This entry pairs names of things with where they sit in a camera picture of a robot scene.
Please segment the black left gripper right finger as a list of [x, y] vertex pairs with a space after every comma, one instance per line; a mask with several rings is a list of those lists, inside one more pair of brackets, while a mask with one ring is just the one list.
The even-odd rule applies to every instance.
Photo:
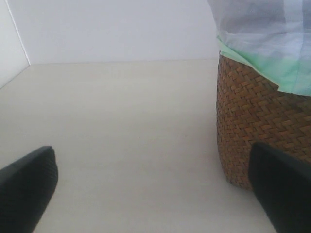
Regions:
[[267, 144], [251, 147], [248, 178], [278, 233], [311, 231], [311, 166]]

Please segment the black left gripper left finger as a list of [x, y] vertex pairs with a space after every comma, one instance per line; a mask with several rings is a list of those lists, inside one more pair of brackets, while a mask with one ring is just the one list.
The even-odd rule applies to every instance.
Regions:
[[0, 231], [31, 233], [57, 186], [54, 149], [40, 147], [0, 170]]

